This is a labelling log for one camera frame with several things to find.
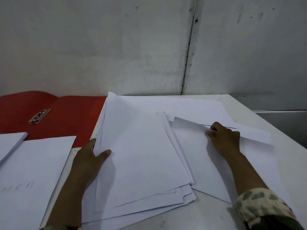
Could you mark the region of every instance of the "sleeve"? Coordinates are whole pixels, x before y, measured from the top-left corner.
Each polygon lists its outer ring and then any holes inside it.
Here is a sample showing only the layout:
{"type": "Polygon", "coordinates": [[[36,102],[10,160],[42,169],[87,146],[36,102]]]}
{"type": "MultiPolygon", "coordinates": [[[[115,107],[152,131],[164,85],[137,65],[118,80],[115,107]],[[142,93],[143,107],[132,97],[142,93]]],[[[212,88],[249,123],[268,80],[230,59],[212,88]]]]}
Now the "sleeve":
{"type": "Polygon", "coordinates": [[[240,195],[233,206],[247,229],[304,230],[291,208],[270,189],[251,189],[240,195]]]}
{"type": "Polygon", "coordinates": [[[48,226],[48,227],[42,228],[41,230],[82,230],[82,227],[70,227],[70,226],[54,227],[54,226],[48,226]]]}

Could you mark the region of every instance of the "metal clip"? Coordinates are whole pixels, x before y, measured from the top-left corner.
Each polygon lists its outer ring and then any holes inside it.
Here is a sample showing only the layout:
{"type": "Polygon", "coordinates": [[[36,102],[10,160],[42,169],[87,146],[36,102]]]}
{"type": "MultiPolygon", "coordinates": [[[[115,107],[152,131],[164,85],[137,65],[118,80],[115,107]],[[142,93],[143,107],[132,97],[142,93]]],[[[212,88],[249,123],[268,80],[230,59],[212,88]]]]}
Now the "metal clip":
{"type": "Polygon", "coordinates": [[[44,118],[46,116],[46,114],[49,113],[49,111],[51,111],[51,109],[48,110],[41,110],[37,115],[35,115],[30,121],[29,124],[38,124],[42,118],[44,118]]]}

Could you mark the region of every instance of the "human hand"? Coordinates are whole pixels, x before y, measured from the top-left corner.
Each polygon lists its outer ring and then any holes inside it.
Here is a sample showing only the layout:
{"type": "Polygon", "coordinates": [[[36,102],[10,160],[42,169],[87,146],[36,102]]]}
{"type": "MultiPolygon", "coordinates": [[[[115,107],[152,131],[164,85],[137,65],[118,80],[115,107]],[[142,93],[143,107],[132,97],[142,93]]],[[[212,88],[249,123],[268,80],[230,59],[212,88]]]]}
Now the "human hand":
{"type": "Polygon", "coordinates": [[[227,158],[240,153],[240,132],[232,131],[220,123],[215,122],[210,127],[213,131],[206,131],[215,149],[227,160],[227,158]]]}
{"type": "Polygon", "coordinates": [[[102,164],[111,154],[111,150],[108,149],[99,156],[95,156],[93,152],[95,142],[96,139],[91,139],[87,142],[77,152],[73,160],[69,178],[79,184],[86,185],[99,172],[102,164]]]}

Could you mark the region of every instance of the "table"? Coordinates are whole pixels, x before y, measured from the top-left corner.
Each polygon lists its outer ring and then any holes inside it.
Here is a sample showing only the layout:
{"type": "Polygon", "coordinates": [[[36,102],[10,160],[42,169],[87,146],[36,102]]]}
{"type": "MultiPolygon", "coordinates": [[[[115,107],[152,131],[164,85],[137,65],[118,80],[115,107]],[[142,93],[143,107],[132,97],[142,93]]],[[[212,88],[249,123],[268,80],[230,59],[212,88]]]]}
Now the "table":
{"type": "MultiPolygon", "coordinates": [[[[228,94],[221,95],[184,95],[172,97],[187,97],[216,100],[223,104],[231,118],[243,125],[255,127],[272,135],[272,141],[277,149],[277,164],[281,180],[286,187],[300,216],[298,219],[307,229],[307,150],[290,139],[277,128],[266,122],[243,104],[228,94]]],[[[93,131],[92,138],[97,135],[100,118],[93,131]]],[[[61,190],[71,168],[72,161],[80,148],[73,148],[68,156],[62,175],[49,201],[41,227],[45,226],[54,202],[61,190]]],[[[245,229],[236,210],[226,202],[194,190],[197,199],[184,207],[154,216],[150,219],[123,228],[124,230],[165,229],[165,230],[213,230],[213,229],[245,229]]]]}

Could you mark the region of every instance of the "white wall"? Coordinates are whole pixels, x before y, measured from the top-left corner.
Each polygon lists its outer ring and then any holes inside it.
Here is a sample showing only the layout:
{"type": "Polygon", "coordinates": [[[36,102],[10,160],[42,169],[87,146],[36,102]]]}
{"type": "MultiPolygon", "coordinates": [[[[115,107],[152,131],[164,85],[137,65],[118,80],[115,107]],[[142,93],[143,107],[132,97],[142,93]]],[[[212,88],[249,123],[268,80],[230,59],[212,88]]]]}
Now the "white wall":
{"type": "Polygon", "coordinates": [[[180,94],[195,0],[1,0],[0,95],[180,94]]]}
{"type": "Polygon", "coordinates": [[[307,109],[306,10],[307,0],[200,0],[184,94],[307,109]]]}

